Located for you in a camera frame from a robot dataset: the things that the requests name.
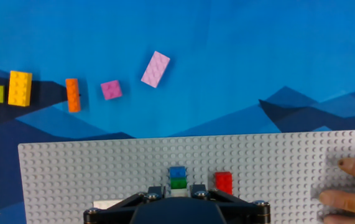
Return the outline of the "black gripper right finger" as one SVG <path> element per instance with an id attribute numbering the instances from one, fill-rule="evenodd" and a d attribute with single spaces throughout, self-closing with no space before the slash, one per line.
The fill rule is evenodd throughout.
<path id="1" fill-rule="evenodd" d="M 203 184 L 191 185 L 190 197 L 200 203 L 194 214 L 204 215 L 207 223 L 271 223 L 270 203 L 265 200 L 248 202 Z"/>

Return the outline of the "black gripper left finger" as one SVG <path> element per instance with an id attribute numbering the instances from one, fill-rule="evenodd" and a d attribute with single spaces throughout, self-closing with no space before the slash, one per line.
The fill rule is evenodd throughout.
<path id="1" fill-rule="evenodd" d="M 136 210 L 150 202 L 165 198 L 164 186 L 151 186 L 147 192 L 139 192 L 107 209 L 89 208 L 83 212 L 84 224 L 130 223 Z"/>

